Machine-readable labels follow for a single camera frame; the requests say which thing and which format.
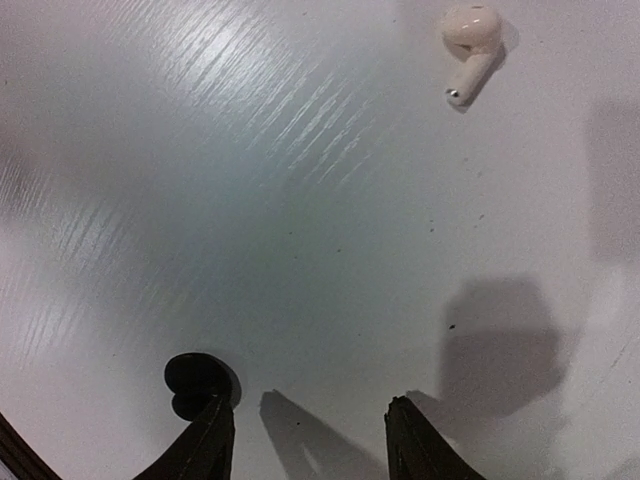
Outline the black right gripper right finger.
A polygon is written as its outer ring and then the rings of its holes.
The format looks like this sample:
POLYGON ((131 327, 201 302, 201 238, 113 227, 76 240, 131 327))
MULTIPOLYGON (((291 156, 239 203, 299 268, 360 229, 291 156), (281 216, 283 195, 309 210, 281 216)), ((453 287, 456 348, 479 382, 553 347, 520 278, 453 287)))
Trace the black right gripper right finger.
POLYGON ((408 397, 392 399, 384 422, 391 480, 484 480, 408 397))

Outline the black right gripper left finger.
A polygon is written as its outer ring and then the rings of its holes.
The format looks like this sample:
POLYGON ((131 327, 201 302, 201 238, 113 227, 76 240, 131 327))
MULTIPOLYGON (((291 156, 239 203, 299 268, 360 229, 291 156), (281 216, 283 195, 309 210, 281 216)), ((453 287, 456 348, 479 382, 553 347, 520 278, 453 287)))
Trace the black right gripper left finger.
POLYGON ((135 480, 229 480, 235 437, 231 404, 214 397, 135 480))

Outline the black earbud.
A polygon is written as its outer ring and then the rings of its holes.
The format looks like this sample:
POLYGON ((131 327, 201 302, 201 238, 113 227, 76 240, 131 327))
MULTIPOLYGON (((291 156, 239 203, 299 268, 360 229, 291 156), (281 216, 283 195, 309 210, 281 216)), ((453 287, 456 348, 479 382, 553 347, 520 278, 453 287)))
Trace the black earbud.
POLYGON ((214 398, 222 398, 235 409, 242 397, 240 380, 222 360, 205 352, 174 356, 165 365, 164 381, 172 392, 174 413, 193 421, 214 398))

